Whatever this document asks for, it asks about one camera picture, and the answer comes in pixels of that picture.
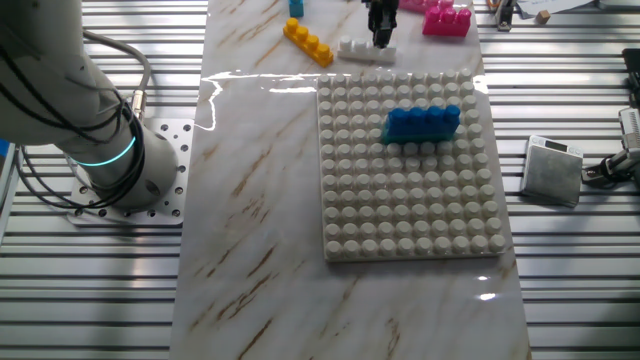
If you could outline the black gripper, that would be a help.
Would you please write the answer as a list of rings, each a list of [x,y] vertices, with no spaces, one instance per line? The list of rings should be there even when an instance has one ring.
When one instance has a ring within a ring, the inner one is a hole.
[[[397,27],[396,12],[399,0],[367,0],[367,3],[370,12],[368,14],[368,28],[372,32],[372,43],[377,48],[386,48],[391,40],[393,30]]]

